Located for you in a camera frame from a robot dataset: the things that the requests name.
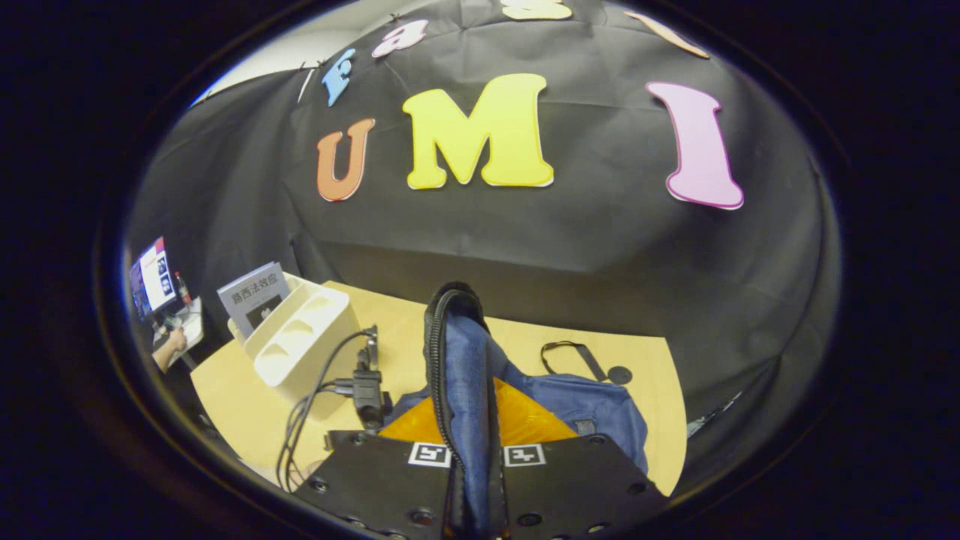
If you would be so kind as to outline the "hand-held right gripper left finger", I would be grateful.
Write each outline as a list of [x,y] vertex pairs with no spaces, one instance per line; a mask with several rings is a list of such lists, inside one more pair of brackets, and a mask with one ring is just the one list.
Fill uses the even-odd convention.
[[462,462],[445,440],[330,430],[329,454],[292,495],[347,526],[394,539],[462,537]]

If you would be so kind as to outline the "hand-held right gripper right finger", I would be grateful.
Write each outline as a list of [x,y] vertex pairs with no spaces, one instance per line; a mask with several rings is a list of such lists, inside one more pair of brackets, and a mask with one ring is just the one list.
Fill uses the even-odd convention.
[[611,539],[654,520],[668,497],[604,433],[574,436],[544,407],[495,380],[491,522],[507,539]]

